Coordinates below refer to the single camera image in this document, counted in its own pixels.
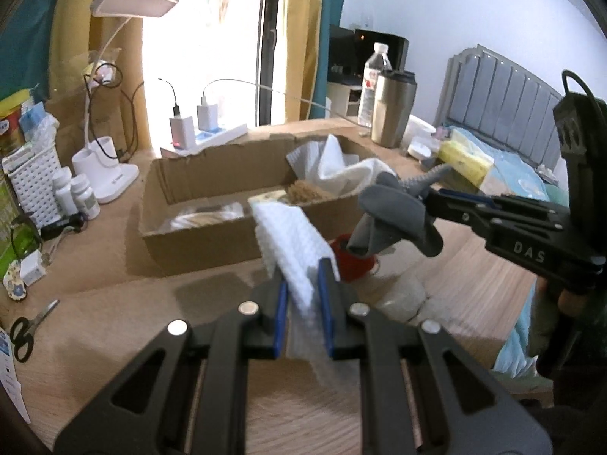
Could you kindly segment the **grey knit glove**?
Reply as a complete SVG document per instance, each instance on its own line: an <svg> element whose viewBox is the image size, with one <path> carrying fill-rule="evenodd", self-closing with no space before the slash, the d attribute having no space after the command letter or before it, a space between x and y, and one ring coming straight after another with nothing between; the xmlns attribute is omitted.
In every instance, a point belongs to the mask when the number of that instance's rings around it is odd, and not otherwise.
<svg viewBox="0 0 607 455"><path fill-rule="evenodd" d="M358 195L363 216L348 240L348 252L368 258L407 240L424 256L437 256L443 248L443 239L434 227L434 217L428 214L424 199L432 185L450 171L450 165L438 165L425 174L404 180L391 171L379 173L376 182Z"/></svg>

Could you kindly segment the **white cloth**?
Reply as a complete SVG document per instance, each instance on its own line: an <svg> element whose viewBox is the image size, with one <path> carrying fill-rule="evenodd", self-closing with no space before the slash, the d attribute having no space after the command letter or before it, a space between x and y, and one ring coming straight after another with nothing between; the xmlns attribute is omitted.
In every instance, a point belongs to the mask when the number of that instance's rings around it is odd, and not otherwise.
<svg viewBox="0 0 607 455"><path fill-rule="evenodd" d="M324 345L318 271L319 262L328 259L334 275L341 276L333 250L301 207L265 201L252 204L251 213L267 273L280 269L288 285L288 358L308 362L325 388L339 393L353 389L359 385L358 367L351 361L334 362Z"/></svg>
<svg viewBox="0 0 607 455"><path fill-rule="evenodd" d="M286 156L296 178L334 196L356 194L373 184L381 173L395 174L375 157L346 154L334 135L323 141L309 141Z"/></svg>

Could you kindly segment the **red round soft object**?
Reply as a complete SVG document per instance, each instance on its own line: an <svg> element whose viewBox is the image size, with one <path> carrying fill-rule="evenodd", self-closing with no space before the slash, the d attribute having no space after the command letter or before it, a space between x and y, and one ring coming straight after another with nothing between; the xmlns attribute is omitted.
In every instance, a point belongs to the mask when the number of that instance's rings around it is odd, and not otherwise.
<svg viewBox="0 0 607 455"><path fill-rule="evenodd" d="M350 236L350 233L342 234L330 243L335 261L338 264L341 280L345 282L358 281L360 278L370 274L377 266L376 257L360 258L347 250Z"/></svg>

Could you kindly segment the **yellow tissue pack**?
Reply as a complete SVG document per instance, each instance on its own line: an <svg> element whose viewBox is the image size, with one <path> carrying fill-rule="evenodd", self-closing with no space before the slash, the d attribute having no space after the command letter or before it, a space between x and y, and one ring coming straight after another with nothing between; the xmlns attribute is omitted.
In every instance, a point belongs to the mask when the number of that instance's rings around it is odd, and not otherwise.
<svg viewBox="0 0 607 455"><path fill-rule="evenodd" d="M494 165L494 158L472 142L465 133L453 129L448 140L444 140L437 157L476 188L480 188L484 178Z"/></svg>

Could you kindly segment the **white computer mouse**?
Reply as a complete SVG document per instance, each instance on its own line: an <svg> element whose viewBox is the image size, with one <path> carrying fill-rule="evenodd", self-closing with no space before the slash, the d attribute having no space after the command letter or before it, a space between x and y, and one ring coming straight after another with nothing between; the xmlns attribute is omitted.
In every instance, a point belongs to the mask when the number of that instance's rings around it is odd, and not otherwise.
<svg viewBox="0 0 607 455"><path fill-rule="evenodd" d="M438 154L440 144L441 141L432 136L414 136L407 146L406 152L416 160L422 161Z"/></svg>

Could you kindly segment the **clear plastic bubble wrap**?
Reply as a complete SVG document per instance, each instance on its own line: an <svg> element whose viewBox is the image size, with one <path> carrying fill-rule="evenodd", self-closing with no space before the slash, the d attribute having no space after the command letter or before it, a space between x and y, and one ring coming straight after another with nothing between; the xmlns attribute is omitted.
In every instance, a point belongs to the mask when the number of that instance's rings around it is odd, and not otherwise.
<svg viewBox="0 0 607 455"><path fill-rule="evenodd" d="M447 326L453 314L438 298L428 294L415 276L400 275L387 286L387 292L376 304L385 316L399 323L417 326L427 319Z"/></svg>

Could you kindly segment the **steel travel tumbler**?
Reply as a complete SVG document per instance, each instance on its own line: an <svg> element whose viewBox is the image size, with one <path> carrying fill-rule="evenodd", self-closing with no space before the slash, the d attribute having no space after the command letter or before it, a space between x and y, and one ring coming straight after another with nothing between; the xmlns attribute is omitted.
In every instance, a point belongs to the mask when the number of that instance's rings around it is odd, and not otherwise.
<svg viewBox="0 0 607 455"><path fill-rule="evenodd" d="M397 148L409 122L417 92L414 72L385 70L377 77L370 137L385 148Z"/></svg>

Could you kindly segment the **grey bed headboard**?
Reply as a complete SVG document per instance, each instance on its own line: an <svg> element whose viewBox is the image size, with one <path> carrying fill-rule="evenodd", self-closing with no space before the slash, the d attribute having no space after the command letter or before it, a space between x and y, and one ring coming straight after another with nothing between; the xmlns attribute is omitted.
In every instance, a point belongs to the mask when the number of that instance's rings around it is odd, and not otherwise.
<svg viewBox="0 0 607 455"><path fill-rule="evenodd" d="M533 168L554 169L561 151L552 110L561 100L539 77L479 44L448 61L435 123L462 127Z"/></svg>

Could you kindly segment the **white cloth in box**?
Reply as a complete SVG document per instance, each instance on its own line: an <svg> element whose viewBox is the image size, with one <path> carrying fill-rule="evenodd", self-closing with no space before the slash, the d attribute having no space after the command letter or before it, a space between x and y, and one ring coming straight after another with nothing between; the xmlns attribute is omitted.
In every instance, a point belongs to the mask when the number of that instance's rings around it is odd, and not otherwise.
<svg viewBox="0 0 607 455"><path fill-rule="evenodd" d="M395 174L375 157L346 154L334 135L323 141L309 141L286 156L296 178L334 196L356 194L373 184L381 173Z"/></svg>

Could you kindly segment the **clear plastic water bottle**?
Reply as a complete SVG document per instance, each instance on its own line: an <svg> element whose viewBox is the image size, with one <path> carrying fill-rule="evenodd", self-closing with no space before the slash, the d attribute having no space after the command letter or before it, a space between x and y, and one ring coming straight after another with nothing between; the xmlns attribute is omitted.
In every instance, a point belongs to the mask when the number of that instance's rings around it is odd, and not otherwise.
<svg viewBox="0 0 607 455"><path fill-rule="evenodd" d="M358 123L361 126L371 127L373 124L373 107L377 80L380 73L392 69L388 50L389 46L387 44L376 42L373 45L373 54L365 63L358 108Z"/></svg>

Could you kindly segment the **black scissors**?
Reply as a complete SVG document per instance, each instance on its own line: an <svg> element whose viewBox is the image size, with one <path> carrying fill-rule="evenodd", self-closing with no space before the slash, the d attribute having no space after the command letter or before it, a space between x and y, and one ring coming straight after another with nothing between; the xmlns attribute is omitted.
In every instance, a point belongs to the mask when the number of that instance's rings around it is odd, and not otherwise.
<svg viewBox="0 0 607 455"><path fill-rule="evenodd" d="M9 331L11 344L13 344L13 357L23 364L28 362L34 348L34 336L38 326L57 308L60 300L56 299L47 304L34 318L25 316L17 318Z"/></svg>

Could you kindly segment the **black monitor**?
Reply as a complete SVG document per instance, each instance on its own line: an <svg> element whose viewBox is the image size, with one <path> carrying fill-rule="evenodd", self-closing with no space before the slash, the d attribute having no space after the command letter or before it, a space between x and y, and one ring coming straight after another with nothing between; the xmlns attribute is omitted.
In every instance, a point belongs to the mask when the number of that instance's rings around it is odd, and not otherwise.
<svg viewBox="0 0 607 455"><path fill-rule="evenodd" d="M394 70L405 68L409 51L409 41L406 38L331 25L327 80L340 84L360 85L365 63L373 55L376 43L388 45L387 55Z"/></svg>

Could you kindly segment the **brown cardboard box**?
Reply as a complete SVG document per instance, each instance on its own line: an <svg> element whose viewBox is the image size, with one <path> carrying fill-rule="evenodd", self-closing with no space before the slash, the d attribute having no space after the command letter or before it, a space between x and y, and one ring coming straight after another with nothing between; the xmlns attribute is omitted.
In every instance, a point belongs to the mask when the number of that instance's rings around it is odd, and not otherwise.
<svg viewBox="0 0 607 455"><path fill-rule="evenodd" d="M139 234L152 259L177 274L259 257L252 204L284 193L298 180L288 153L329 135L338 138L346 154L380 159L356 140L324 133L273 135L152 161L139 218ZM360 220L358 193L306 203L302 210L324 238L334 239L351 232Z"/></svg>

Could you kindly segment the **white power strip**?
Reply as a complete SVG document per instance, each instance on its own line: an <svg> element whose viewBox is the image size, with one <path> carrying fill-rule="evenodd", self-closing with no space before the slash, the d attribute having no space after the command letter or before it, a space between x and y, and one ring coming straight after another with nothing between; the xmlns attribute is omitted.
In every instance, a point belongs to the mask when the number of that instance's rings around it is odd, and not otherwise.
<svg viewBox="0 0 607 455"><path fill-rule="evenodd" d="M234 142L241 137L247 136L249 132L248 126L233 127L232 129L219 129L216 133L199 132L195 137L195 146L189 149L179 149L173 146L160 149L162 158L179 158L198 154L207 148L217 147Z"/></svg>

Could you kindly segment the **white plastic basket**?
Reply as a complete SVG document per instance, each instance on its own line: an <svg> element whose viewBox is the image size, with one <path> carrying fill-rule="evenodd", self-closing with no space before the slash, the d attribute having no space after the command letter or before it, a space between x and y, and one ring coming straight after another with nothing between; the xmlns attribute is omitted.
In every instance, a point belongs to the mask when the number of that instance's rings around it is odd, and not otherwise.
<svg viewBox="0 0 607 455"><path fill-rule="evenodd" d="M52 175L61 167L52 145L8 174L20 206L38 229L62 218L52 185Z"/></svg>

